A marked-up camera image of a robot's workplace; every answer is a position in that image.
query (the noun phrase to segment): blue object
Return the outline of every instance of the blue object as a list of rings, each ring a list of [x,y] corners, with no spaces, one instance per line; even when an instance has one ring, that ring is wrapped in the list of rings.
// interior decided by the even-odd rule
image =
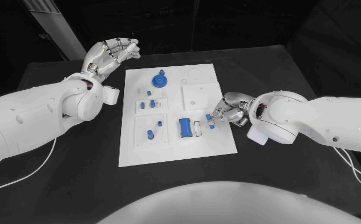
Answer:
[[[148,139],[154,139],[154,134],[151,130],[148,130],[146,134],[148,134]]]
[[[152,85],[155,87],[164,87],[166,85],[166,77],[164,76],[164,71],[159,71],[159,74],[154,76],[152,78]]]
[[[181,125],[179,127],[179,136],[184,137],[191,137],[191,129],[189,129],[189,118],[182,118],[178,120],[178,124]]]
[[[207,118],[207,121],[210,121],[210,120],[211,120],[211,116],[210,116],[210,114],[205,114],[205,118]]]

